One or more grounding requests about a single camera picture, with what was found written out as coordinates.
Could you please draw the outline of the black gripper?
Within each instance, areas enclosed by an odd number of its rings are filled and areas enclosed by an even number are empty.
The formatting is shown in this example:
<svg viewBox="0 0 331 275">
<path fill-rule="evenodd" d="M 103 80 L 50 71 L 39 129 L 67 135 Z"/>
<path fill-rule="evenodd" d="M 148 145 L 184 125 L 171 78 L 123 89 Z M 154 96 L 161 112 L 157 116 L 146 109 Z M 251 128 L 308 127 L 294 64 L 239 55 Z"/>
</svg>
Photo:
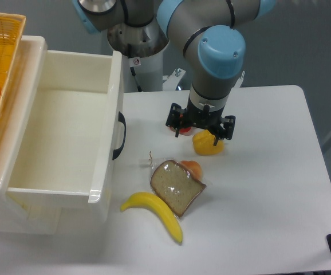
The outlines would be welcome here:
<svg viewBox="0 0 331 275">
<path fill-rule="evenodd" d="M 195 127 L 207 129 L 214 135 L 213 145 L 220 140 L 231 140 L 235 127 L 235 116 L 222 116 L 229 94 L 221 97 L 209 98 L 197 91 L 190 91 L 185 109 L 173 103 L 165 125 L 179 136 L 181 128 Z"/>
</svg>

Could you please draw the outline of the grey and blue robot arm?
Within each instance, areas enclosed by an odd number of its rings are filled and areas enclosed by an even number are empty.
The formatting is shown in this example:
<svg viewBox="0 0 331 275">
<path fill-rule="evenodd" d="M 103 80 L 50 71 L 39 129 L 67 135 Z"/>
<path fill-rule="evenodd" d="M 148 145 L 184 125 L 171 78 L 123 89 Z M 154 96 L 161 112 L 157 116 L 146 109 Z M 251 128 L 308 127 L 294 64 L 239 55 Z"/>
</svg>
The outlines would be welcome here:
<svg viewBox="0 0 331 275">
<path fill-rule="evenodd" d="M 107 32 L 113 50 L 125 55 L 132 74 L 141 62 L 173 43 L 194 72 L 185 108 L 172 104 L 166 125 L 179 132 L 208 130 L 216 142 L 231 139 L 234 116 L 223 116 L 245 57 L 237 26 L 273 9 L 274 1 L 74 1 L 88 32 Z"/>
</svg>

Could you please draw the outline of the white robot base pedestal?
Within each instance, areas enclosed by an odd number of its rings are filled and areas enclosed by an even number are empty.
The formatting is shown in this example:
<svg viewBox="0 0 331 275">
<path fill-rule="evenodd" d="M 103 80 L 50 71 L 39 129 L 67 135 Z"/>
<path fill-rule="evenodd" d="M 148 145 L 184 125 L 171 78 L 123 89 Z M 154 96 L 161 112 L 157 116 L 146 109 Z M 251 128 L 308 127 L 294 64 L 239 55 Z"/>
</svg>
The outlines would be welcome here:
<svg viewBox="0 0 331 275">
<path fill-rule="evenodd" d="M 145 26 L 120 23 L 107 31 L 113 50 L 123 55 L 126 92 L 153 92 L 163 89 L 163 52 L 169 40 L 156 19 Z"/>
</svg>

